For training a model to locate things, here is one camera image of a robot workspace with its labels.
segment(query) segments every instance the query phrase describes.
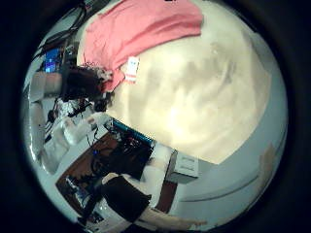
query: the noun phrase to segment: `table surface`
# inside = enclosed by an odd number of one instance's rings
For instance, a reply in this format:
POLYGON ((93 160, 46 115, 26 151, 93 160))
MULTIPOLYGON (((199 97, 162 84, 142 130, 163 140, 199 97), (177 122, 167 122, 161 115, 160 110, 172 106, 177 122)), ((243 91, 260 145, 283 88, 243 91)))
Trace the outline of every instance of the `table surface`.
MULTIPOLYGON (((258 126, 271 77, 245 23, 216 3, 192 2, 204 15, 201 35, 139 54, 137 82, 115 89, 107 114, 166 146, 220 164, 258 126)), ((84 63, 85 28, 96 17, 80 32, 78 65, 84 63)))

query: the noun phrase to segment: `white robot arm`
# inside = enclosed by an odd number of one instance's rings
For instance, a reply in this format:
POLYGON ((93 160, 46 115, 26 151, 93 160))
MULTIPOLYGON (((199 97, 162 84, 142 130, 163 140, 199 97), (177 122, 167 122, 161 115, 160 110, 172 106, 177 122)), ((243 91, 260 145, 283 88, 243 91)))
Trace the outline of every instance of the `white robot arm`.
POLYGON ((90 78, 89 73, 84 74, 81 70, 79 72, 78 76, 71 74, 71 77, 68 75, 70 73, 68 71, 66 71, 66 77, 60 73, 37 72, 30 83, 28 95, 30 150, 32 158, 38 161, 51 175, 56 172, 63 155, 71 146, 77 145, 87 133, 109 119, 104 113, 95 113, 75 125, 70 117, 59 117, 52 129, 50 149, 46 150, 46 119, 42 100, 57 97, 68 100, 80 96, 100 95, 97 88, 97 77, 90 78), (72 84, 74 78, 77 78, 77 82, 80 83, 72 84))

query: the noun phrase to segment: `white label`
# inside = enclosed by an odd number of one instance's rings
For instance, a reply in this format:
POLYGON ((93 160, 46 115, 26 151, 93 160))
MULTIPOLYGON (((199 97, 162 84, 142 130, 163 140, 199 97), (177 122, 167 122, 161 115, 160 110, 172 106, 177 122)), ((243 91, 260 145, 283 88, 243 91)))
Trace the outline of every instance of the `white label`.
POLYGON ((125 72, 125 79, 132 83, 136 82, 137 69, 139 64, 139 58, 136 56, 130 56, 127 60, 127 69, 125 72))

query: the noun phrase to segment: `wire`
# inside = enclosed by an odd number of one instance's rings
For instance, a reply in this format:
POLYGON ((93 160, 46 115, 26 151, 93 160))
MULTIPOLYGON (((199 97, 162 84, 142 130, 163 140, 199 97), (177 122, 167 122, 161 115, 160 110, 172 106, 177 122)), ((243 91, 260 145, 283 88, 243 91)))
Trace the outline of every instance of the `wire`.
POLYGON ((41 50, 41 51, 34 55, 34 57, 32 58, 32 61, 36 59, 37 57, 40 57, 43 54, 45 54, 48 50, 52 50, 56 48, 61 43, 63 43, 65 40, 70 38, 75 32, 78 31, 78 29, 82 26, 82 24, 86 20, 86 4, 80 3, 76 8, 69 11, 69 13, 67 13, 65 16, 65 17, 68 17, 72 12, 74 12, 75 10, 79 8, 81 9, 81 11, 76 17, 73 24, 67 30, 57 32, 56 34, 50 36, 43 45, 37 48, 37 50, 41 50))

